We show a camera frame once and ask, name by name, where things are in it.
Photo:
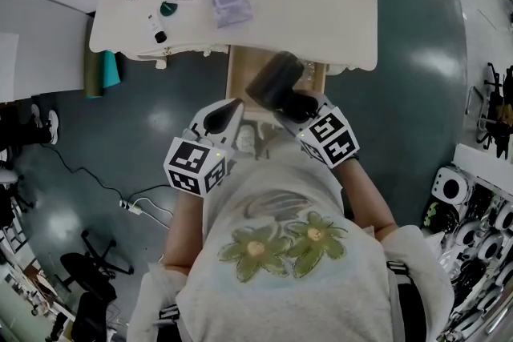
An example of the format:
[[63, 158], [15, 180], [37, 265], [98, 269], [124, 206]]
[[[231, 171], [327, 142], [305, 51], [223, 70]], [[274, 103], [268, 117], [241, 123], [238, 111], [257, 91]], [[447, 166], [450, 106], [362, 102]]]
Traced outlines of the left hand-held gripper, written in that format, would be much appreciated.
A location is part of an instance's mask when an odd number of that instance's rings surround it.
[[164, 170], [169, 184], [207, 196], [228, 174], [232, 145], [244, 116], [241, 99], [223, 99], [200, 109], [190, 127], [172, 140]]

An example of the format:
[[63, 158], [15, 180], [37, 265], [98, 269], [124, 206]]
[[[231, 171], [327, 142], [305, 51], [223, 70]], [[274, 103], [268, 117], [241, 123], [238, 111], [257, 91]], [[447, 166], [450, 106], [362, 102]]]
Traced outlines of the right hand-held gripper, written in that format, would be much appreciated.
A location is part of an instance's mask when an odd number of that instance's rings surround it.
[[335, 107], [324, 94], [311, 94], [315, 99], [316, 116], [311, 122], [306, 115], [295, 119], [284, 112], [274, 112], [276, 121], [305, 149], [306, 153], [334, 169], [358, 152], [358, 142], [347, 120], [338, 107]]

